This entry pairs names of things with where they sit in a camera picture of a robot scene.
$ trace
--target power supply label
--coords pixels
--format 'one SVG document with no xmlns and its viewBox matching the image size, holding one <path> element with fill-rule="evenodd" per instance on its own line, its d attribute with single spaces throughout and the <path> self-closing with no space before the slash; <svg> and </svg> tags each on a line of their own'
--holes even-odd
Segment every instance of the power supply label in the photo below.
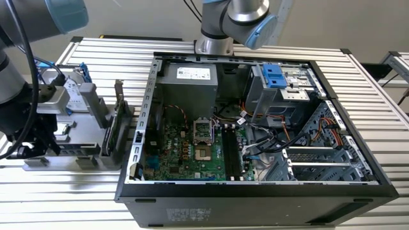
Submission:
<svg viewBox="0 0 409 230">
<path fill-rule="evenodd" d="M 167 219 L 170 221 L 207 221 L 210 208 L 167 208 Z"/>
<path fill-rule="evenodd" d="M 205 68 L 177 68 L 178 79 L 191 79 L 191 80 L 210 80 L 210 69 Z"/>
</svg>

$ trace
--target gray plastic part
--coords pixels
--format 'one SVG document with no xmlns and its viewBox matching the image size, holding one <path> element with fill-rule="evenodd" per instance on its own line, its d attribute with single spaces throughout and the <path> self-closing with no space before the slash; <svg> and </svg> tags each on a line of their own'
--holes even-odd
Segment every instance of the gray plastic part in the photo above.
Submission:
<svg viewBox="0 0 409 230">
<path fill-rule="evenodd" d="M 96 95 L 96 85 L 93 83 L 82 83 L 78 92 L 85 99 L 88 111 L 97 121 L 100 128 L 106 128 L 108 121 L 105 119 L 106 106 L 101 106 L 100 99 Z"/>
<path fill-rule="evenodd" d="M 69 94 L 62 86 L 56 86 L 56 89 L 52 98 L 46 102 L 38 104 L 38 114 L 65 114 Z"/>
</svg>

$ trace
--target white wire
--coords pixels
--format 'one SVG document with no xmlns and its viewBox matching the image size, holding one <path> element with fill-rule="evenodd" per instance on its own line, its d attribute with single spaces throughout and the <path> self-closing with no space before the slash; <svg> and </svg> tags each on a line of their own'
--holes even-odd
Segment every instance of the white wire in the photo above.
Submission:
<svg viewBox="0 0 409 230">
<path fill-rule="evenodd" d="M 242 150 L 241 150 L 241 155 L 245 154 L 245 151 L 246 151 L 247 149 L 251 149 L 251 148 L 254 148 L 254 147 L 257 147 L 257 146 L 259 146 L 259 145 L 263 145 L 265 143 L 269 143 L 273 139 L 274 139 L 274 137 L 271 137 L 270 139 L 265 139 L 263 141 L 261 141 L 261 142 L 258 142 L 258 143 L 254 143 L 254 144 L 250 144 L 250 145 L 243 145 L 243 146 L 242 146 Z"/>
</svg>

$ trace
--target connector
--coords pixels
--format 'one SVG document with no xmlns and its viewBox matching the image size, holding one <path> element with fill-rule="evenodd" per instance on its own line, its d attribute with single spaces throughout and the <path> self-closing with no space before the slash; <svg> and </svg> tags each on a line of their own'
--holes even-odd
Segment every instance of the connector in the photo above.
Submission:
<svg viewBox="0 0 409 230">
<path fill-rule="evenodd" d="M 134 142 L 141 143 L 142 133 L 140 131 L 136 132 Z"/>
<path fill-rule="evenodd" d="M 330 124 L 330 125 L 326 125 L 323 128 L 337 129 L 337 128 L 339 128 L 339 126 L 338 126 L 338 124 Z"/>
</svg>

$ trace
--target green circuit board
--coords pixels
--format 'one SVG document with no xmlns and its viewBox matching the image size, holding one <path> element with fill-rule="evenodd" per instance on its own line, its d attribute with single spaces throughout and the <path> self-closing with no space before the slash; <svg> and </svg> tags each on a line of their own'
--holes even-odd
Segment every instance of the green circuit board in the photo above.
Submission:
<svg viewBox="0 0 409 230">
<path fill-rule="evenodd" d="M 238 129 L 235 135 L 237 140 L 245 140 L 243 129 Z M 161 153 L 146 157 L 146 166 L 146 180 L 225 181 L 221 128 L 214 127 L 213 144 L 207 146 L 193 145 L 193 132 L 185 131 L 182 126 L 166 125 Z M 242 177 L 245 181 L 253 180 L 251 166 Z"/>
</svg>

